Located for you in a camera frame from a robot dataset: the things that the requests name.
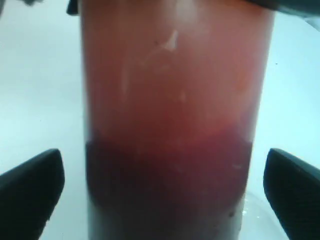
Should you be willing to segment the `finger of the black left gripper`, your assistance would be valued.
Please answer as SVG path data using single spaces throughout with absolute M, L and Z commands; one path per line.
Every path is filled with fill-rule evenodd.
M 66 13 L 68 15 L 78 15 L 79 14 L 79 0 L 69 0 L 66 8 Z
M 246 0 L 262 8 L 300 18 L 319 18 L 319 0 Z

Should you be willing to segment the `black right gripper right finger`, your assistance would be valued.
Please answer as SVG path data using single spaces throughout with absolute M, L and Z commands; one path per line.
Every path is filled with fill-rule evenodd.
M 320 170 L 279 148 L 269 150 L 264 194 L 290 240 L 320 238 Z

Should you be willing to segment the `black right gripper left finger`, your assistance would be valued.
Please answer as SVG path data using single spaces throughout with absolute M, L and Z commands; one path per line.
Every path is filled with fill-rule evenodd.
M 58 149 L 48 149 L 0 176 L 0 238 L 38 240 L 65 185 Z

